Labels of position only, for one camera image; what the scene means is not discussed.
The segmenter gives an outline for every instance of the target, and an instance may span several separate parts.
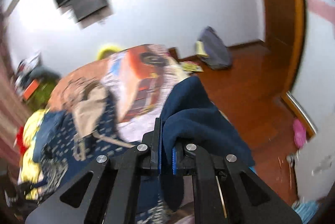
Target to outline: pile of clothes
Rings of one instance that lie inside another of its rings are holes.
[[[28,120],[23,135],[28,150],[23,157],[21,180],[31,181],[33,189],[26,198],[38,199],[53,193],[98,155],[118,156],[140,143],[127,143],[119,137],[113,94],[100,82],[91,82],[80,97],[72,112],[39,110]],[[212,154],[235,154],[248,166],[255,164],[247,144],[209,100],[198,77],[175,85],[160,117],[162,165],[166,170],[172,169],[177,138],[191,139]],[[136,223],[166,222],[167,207],[177,209],[183,196],[182,180],[164,179],[164,175],[161,180],[143,177]]]

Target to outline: white wall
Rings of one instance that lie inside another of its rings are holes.
[[[11,0],[3,0],[6,9]],[[95,59],[99,46],[143,43],[194,54],[201,30],[212,26],[227,46],[264,39],[263,0],[109,0],[113,15],[81,29],[53,0],[20,0],[8,19],[13,66],[40,50],[45,65],[66,74]]]
[[[321,0],[335,7],[335,0]],[[317,128],[335,107],[335,28],[308,10],[305,46],[292,95]]]

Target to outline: triangular cutout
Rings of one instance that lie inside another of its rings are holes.
[[[259,206],[270,201],[270,197],[246,173],[240,173],[241,180],[252,206]]]
[[[61,202],[64,202],[74,208],[78,208],[84,198],[89,183],[93,177],[92,172],[86,173],[79,181],[71,186],[63,195],[60,196]]]

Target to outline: yellow cloth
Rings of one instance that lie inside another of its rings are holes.
[[[47,111],[48,110],[46,109],[38,110],[28,118],[23,130],[23,144],[25,147],[30,147],[31,140],[39,130],[43,117]]]
[[[21,180],[22,182],[37,183],[39,181],[39,175],[41,167],[39,164],[33,162],[32,156],[35,148],[35,140],[31,141],[30,147],[27,149],[22,160]],[[26,195],[26,199],[37,199],[37,189],[31,190]]]

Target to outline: gray bag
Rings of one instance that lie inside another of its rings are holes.
[[[213,70],[222,70],[231,67],[232,56],[220,37],[211,27],[201,33],[198,41],[203,42],[204,50],[209,57],[198,56]]]

